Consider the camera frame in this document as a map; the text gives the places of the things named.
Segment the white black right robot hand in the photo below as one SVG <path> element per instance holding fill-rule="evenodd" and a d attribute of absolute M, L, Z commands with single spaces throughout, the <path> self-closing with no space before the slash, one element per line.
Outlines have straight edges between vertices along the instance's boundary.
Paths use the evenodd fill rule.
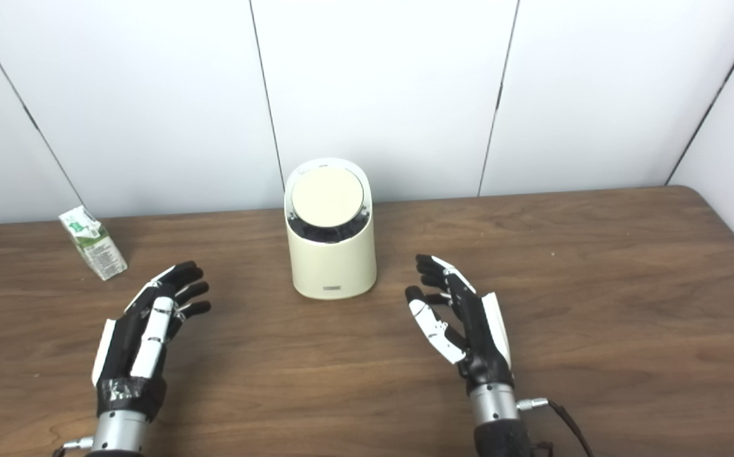
<path fill-rule="evenodd" d="M 404 292 L 428 342 L 458 368 L 467 392 L 487 384 L 514 388 L 511 349 L 497 295 L 478 293 L 457 267 L 442 258 L 417 255 L 415 261 L 420 283 L 437 289 L 424 293 L 414 284 Z"/>

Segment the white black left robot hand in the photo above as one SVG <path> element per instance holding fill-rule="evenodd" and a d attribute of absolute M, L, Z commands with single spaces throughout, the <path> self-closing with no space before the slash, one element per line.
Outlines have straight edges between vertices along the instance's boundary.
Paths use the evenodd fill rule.
<path fill-rule="evenodd" d="M 195 261 L 175 264 L 144 284 L 118 319 L 107 319 L 91 381 L 97 416 L 140 413 L 151 423 L 166 400 L 168 345 L 187 319 L 211 310 L 199 297 L 210 287 Z"/>

